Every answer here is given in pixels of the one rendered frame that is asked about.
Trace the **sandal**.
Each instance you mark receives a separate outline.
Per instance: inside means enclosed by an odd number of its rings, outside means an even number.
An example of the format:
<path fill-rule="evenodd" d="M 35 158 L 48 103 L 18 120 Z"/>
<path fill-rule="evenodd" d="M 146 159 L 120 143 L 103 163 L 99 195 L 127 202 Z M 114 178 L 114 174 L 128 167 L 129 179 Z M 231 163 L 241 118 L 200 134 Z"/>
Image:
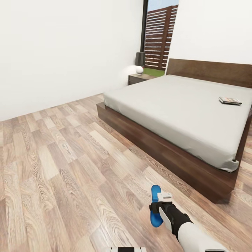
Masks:
<path fill-rule="evenodd" d="M 161 193 L 161 188 L 159 185 L 153 185 L 151 188 L 152 192 L 152 202 L 158 202 L 157 193 Z M 154 227 L 159 227 L 163 223 L 163 219 L 160 216 L 160 213 L 154 214 L 153 211 L 150 211 L 150 221 Z"/>

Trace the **hardback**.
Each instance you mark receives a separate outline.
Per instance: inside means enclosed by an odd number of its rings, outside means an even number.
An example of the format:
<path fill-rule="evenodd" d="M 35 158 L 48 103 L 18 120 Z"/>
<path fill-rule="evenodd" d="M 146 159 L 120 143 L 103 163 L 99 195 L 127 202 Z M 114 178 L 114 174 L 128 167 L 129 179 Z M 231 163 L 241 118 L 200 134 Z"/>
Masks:
<path fill-rule="evenodd" d="M 234 99 L 234 98 L 223 98 L 223 97 L 219 97 L 218 98 L 222 103 L 229 103 L 229 104 L 241 104 L 241 102 L 238 99 Z"/>

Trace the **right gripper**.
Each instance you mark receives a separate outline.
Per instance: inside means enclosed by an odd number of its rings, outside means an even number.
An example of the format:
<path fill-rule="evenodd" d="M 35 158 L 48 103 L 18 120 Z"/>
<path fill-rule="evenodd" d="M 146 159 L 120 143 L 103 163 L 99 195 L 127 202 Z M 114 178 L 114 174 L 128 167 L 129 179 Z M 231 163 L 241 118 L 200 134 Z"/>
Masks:
<path fill-rule="evenodd" d="M 159 208 L 160 208 L 161 203 L 162 202 L 152 202 L 152 204 L 149 205 L 149 209 L 152 210 L 154 214 L 156 214 L 156 213 L 158 214 L 158 213 L 160 213 Z"/>

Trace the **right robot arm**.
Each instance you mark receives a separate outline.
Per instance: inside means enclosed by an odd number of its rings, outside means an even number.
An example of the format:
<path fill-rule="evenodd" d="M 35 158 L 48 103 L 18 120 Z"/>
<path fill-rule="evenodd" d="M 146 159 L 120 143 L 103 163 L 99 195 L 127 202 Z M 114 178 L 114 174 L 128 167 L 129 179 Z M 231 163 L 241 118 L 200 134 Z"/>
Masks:
<path fill-rule="evenodd" d="M 198 228 L 186 213 L 183 214 L 176 208 L 172 201 L 164 201 L 166 198 L 172 198 L 171 193 L 157 193 L 157 198 L 158 202 L 152 202 L 149 209 L 154 214 L 160 213 L 172 234 L 176 235 L 184 252 L 230 252 Z"/>

